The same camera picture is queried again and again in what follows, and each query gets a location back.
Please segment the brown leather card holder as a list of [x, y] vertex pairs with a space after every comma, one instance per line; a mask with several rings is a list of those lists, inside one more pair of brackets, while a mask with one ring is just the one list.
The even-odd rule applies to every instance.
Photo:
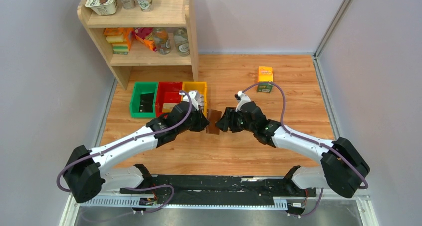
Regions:
[[209, 121], [206, 127], [206, 134], [220, 135], [220, 129], [216, 123], [221, 119], [222, 111], [207, 109], [207, 120]]

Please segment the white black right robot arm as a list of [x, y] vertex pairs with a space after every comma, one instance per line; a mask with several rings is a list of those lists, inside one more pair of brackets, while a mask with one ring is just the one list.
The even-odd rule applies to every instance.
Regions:
[[338, 195], [352, 198], [358, 189], [367, 189], [370, 167], [350, 140], [339, 137], [327, 140], [295, 131], [278, 121], [267, 119], [254, 101], [240, 108], [227, 107], [215, 124], [221, 131], [248, 131], [262, 144], [287, 149], [320, 164], [320, 167], [299, 167], [284, 181], [289, 195], [304, 188], [329, 187]]

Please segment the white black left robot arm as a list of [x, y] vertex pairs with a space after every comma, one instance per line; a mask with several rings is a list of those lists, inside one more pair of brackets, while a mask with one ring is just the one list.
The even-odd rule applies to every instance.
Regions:
[[200, 108], [187, 101], [152, 119], [136, 132], [108, 145], [87, 149], [80, 145], [73, 149], [65, 167], [59, 173], [77, 203], [95, 197], [108, 183], [106, 174], [117, 164], [145, 151], [172, 142], [185, 132], [201, 132], [209, 125]]

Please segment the black cards in green bin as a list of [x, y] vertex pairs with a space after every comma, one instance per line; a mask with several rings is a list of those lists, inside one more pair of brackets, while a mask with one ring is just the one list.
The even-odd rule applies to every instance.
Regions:
[[150, 93], [142, 93], [140, 94], [140, 102], [139, 102], [139, 113], [152, 113], [154, 110], [154, 97], [155, 94], [153, 92]]

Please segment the yellow plastic bin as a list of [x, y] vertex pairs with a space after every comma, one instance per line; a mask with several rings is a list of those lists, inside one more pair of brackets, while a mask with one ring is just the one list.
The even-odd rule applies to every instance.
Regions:
[[183, 81], [182, 89], [186, 92], [197, 90], [200, 94], [200, 101], [198, 102], [201, 106], [202, 112], [207, 117], [207, 83], [205, 81]]

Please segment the red plastic bin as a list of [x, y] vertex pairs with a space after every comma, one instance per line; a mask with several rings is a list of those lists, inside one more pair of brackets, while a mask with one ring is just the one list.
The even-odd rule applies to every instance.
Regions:
[[179, 90], [182, 89], [182, 82], [159, 82], [157, 97], [155, 103], [156, 117], [165, 113], [162, 112], [163, 103], [179, 103], [181, 95]]

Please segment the green plastic bin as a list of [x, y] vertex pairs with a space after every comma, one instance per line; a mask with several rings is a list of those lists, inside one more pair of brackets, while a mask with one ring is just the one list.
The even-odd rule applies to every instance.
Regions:
[[158, 82], [135, 82], [130, 101], [132, 118], [155, 118]]

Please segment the orange green carton box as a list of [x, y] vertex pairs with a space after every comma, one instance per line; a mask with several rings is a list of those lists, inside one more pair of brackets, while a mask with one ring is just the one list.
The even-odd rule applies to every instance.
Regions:
[[270, 93], [272, 91], [272, 84], [269, 84], [268, 82], [273, 81], [273, 68], [268, 66], [259, 66], [258, 67], [258, 85], [257, 85], [257, 92], [263, 92], [263, 93]]

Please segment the glass jar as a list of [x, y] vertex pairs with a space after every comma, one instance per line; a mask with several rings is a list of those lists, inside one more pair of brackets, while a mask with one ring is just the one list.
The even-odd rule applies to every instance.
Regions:
[[180, 56], [187, 56], [190, 53], [187, 30], [184, 27], [178, 27], [173, 32], [175, 48]]
[[155, 27], [153, 28], [153, 39], [155, 46], [157, 48], [157, 51], [162, 54], [166, 55], [170, 53], [171, 46], [170, 46], [170, 39], [168, 32], [163, 27]]

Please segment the left glass jar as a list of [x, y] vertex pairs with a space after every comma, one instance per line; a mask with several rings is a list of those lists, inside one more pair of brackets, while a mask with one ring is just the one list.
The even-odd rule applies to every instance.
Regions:
[[162, 54], [166, 55], [170, 53], [171, 46], [170, 46], [170, 39], [168, 32], [163, 27], [155, 27], [153, 28], [153, 39], [155, 46], [157, 48], [157, 51]]

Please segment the orange pink snack bag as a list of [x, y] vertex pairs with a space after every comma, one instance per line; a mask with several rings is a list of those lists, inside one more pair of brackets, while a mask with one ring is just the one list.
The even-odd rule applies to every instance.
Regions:
[[153, 29], [152, 27], [148, 28], [148, 27], [139, 27], [139, 28], [135, 28], [134, 29], [134, 36], [135, 38], [141, 42], [142, 44], [144, 44], [148, 49], [156, 52], [157, 48], [155, 45], [155, 41], [154, 41], [154, 34], [153, 34]]

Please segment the stack of sponges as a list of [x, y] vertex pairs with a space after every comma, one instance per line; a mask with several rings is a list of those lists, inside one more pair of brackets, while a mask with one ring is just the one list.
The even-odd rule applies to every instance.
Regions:
[[114, 54], [127, 55], [132, 46], [134, 28], [105, 28], [103, 35], [112, 45]]

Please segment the yoghurt tub with chocolate label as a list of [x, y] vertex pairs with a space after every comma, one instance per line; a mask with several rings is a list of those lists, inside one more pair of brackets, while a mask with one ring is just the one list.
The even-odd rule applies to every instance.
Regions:
[[86, 0], [85, 7], [99, 16], [113, 15], [117, 11], [117, 0]]

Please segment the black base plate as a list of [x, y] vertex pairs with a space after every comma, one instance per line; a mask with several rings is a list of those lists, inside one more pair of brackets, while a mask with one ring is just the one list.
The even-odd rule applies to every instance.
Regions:
[[303, 190], [283, 177], [155, 175], [144, 180], [139, 188], [161, 186], [150, 190], [159, 203], [165, 202], [173, 186], [171, 204], [268, 206], [274, 197], [315, 197], [316, 190]]

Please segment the aluminium frame rail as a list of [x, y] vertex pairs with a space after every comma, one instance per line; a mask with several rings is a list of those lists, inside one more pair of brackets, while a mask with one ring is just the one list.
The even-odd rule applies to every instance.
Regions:
[[62, 226], [377, 225], [366, 190], [284, 177], [148, 175], [136, 190], [116, 189], [77, 203]]

